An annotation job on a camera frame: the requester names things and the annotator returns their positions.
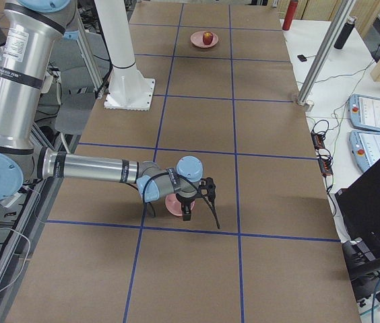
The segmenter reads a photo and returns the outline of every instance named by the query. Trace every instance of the apple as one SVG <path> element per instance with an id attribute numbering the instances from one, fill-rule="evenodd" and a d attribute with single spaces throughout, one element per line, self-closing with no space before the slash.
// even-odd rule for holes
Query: apple
<path id="1" fill-rule="evenodd" d="M 212 34 L 212 32 L 204 32 L 202 35 L 202 41 L 205 45 L 210 45 L 213 39 L 214 35 Z"/>

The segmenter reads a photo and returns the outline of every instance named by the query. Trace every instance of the white table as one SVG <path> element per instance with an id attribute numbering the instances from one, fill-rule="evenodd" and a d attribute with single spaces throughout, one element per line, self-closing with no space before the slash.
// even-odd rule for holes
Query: white table
<path id="1" fill-rule="evenodd" d="M 306 57 L 316 55 L 319 46 L 329 27 L 329 22 L 294 20 L 289 31 L 284 32 L 290 60 L 293 64 L 294 74 L 298 87 L 305 80 L 305 76 L 310 69 L 314 57 L 308 58 L 307 62 L 300 62 L 297 55 Z M 325 119 L 330 127 L 336 126 L 337 121 L 331 115 L 334 109 L 343 105 L 349 96 L 353 94 L 363 94 L 380 98 L 380 82 L 374 82 L 370 72 L 375 66 L 375 62 L 366 48 L 364 42 L 356 30 L 353 30 L 342 50 L 332 49 L 328 59 L 318 76 L 318 80 L 340 74 L 354 74 L 355 72 L 370 67 L 364 72 L 361 71 L 353 76 L 341 76 L 316 83 L 308 99 L 314 101 L 312 111 L 307 113 L 309 128 L 312 129 L 314 121 Z M 337 110 L 338 115 L 343 115 L 344 108 Z M 320 124 L 318 130 L 325 130 L 325 123 Z M 334 187 L 332 195 L 341 188 L 349 187 L 362 174 L 356 165 L 348 144 L 348 133 L 352 130 L 348 113 L 345 111 L 344 119 L 340 130 L 336 128 L 328 131 L 325 139 L 325 146 L 334 153 Z M 342 222 L 341 215 L 337 212 L 335 216 L 337 232 L 342 241 L 346 241 L 348 236 Z M 364 312 L 371 308 L 371 302 L 360 309 Z M 371 322 L 371 315 L 361 316 L 362 323 Z M 375 321 L 380 323 L 380 309 L 375 310 Z"/>

